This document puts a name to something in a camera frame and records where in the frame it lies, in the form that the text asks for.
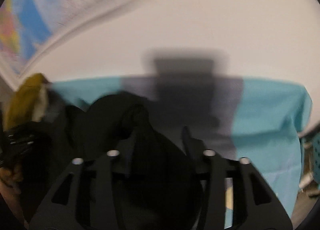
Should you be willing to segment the person's left hand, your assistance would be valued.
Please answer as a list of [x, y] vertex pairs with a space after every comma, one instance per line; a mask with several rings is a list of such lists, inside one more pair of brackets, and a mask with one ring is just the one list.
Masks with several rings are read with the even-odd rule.
[[23, 211], [19, 201], [21, 193], [17, 183], [22, 181], [22, 173], [17, 165], [12, 170], [1, 167], [1, 196], [5, 200], [13, 215], [24, 222]]

